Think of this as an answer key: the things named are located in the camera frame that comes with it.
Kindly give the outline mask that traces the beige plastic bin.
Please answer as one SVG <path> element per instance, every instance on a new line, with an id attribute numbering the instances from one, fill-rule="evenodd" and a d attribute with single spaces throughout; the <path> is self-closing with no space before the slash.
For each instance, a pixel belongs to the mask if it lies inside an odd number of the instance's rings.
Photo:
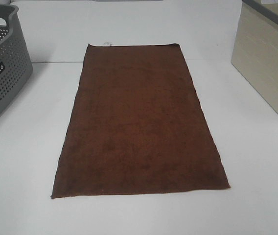
<path id="1" fill-rule="evenodd" d="M 242 2 L 231 63 L 278 114 L 278 1 Z"/>

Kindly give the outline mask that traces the grey perforated plastic basket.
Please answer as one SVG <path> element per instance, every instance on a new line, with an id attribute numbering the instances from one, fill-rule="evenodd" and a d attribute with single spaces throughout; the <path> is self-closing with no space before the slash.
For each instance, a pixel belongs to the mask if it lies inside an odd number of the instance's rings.
<path id="1" fill-rule="evenodd" d="M 33 72 L 18 7 L 0 4 L 0 115 L 14 100 Z"/>

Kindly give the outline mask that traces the brown towel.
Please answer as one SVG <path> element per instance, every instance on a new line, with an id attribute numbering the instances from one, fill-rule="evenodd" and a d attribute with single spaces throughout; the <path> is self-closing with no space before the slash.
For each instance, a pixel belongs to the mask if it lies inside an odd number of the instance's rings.
<path id="1" fill-rule="evenodd" d="M 180 46 L 88 45 L 51 197 L 229 187 Z"/>

